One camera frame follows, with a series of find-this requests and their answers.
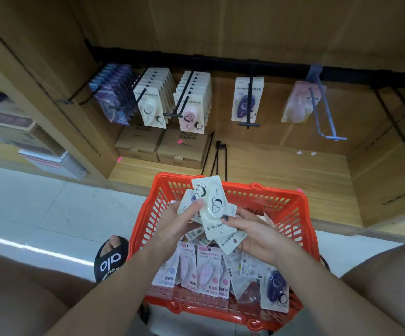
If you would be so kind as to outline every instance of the white tile floor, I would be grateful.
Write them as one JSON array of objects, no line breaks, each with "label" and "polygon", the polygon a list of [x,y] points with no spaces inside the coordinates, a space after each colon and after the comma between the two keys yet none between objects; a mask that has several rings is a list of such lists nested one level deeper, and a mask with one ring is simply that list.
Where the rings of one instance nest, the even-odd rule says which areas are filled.
[{"label": "white tile floor", "polygon": [[[144,197],[0,169],[0,254],[93,280],[93,260],[112,234],[129,238]],[[317,231],[321,254],[341,276],[398,243]],[[250,335],[244,326],[154,309],[158,335]]]}]

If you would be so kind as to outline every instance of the purple correction tape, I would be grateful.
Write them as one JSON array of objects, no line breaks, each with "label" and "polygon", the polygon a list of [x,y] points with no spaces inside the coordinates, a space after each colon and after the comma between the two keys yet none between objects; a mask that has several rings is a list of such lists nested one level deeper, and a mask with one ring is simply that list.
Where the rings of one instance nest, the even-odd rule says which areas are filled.
[{"label": "purple correction tape", "polygon": [[280,300],[281,296],[284,294],[286,286],[286,281],[282,274],[277,270],[271,273],[269,277],[269,283],[267,288],[267,297],[272,302],[275,303]]},{"label": "purple correction tape", "polygon": [[[251,112],[252,109],[255,105],[255,98],[252,95],[251,96]],[[236,110],[236,116],[238,118],[244,118],[248,113],[248,95],[244,95],[243,98],[240,100],[239,104],[238,104],[238,108]]]}]

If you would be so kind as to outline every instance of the hand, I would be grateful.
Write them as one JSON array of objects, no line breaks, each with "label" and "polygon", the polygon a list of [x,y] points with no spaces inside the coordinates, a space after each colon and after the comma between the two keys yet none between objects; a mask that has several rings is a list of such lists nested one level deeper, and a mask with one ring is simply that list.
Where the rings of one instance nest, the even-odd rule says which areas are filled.
[{"label": "hand", "polygon": [[222,218],[222,222],[228,226],[245,231],[248,236],[238,246],[255,258],[276,266],[278,254],[276,244],[286,242],[289,238],[267,225],[266,222],[258,218],[255,214],[243,208],[238,208],[236,212],[241,218]]},{"label": "hand", "polygon": [[171,258],[176,250],[176,245],[184,234],[200,226],[198,223],[189,224],[190,220],[203,206],[204,200],[198,199],[183,213],[177,214],[180,202],[171,204],[162,212],[157,223],[157,230],[151,240],[146,243],[146,249],[154,249],[160,264]]}]

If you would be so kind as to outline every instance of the wooden cabinet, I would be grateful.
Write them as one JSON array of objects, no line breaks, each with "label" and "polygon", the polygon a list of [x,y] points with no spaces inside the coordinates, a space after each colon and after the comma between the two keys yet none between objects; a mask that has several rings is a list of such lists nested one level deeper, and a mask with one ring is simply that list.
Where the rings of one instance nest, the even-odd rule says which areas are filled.
[{"label": "wooden cabinet", "polygon": [[[0,0],[0,88],[88,169],[84,183],[147,195],[160,171],[200,173],[119,159],[121,126],[94,99],[78,105],[87,87],[74,104],[58,101],[98,69],[88,45],[405,73],[405,0]],[[169,67],[178,81],[184,69]],[[229,181],[300,189],[318,229],[405,235],[405,145],[373,90],[325,83],[336,130],[347,137],[332,141],[313,115],[280,122],[295,79],[265,76],[261,127],[247,129],[231,121],[242,75],[211,73],[206,131],[228,145]],[[405,133],[405,106],[390,89],[380,92]],[[324,116],[321,127],[329,130]],[[36,173],[8,146],[0,146],[0,166]]]}]

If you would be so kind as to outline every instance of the red shopping basket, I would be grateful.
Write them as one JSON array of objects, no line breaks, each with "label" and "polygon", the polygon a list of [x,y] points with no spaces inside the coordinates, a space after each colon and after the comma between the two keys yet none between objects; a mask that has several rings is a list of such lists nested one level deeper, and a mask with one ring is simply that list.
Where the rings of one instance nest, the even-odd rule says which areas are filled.
[{"label": "red shopping basket", "polygon": [[[193,188],[191,180],[201,177],[164,172],[156,175],[149,196],[137,217],[129,241],[128,258],[142,249],[154,234],[157,222],[168,203],[171,200],[181,200],[185,190]],[[316,233],[309,218],[308,199],[303,193],[265,187],[258,183],[244,185],[223,181],[222,186],[229,203],[255,214],[263,215],[265,212],[276,223],[275,228],[278,231],[298,242],[306,252],[319,260]],[[259,302],[258,305],[239,304],[232,295],[229,300],[214,298],[193,293],[180,286],[163,288],[152,285],[145,296],[145,302],[165,306],[176,314],[187,311],[245,324],[252,331],[277,331],[302,309],[302,303],[292,290],[287,314],[262,310]]]}]

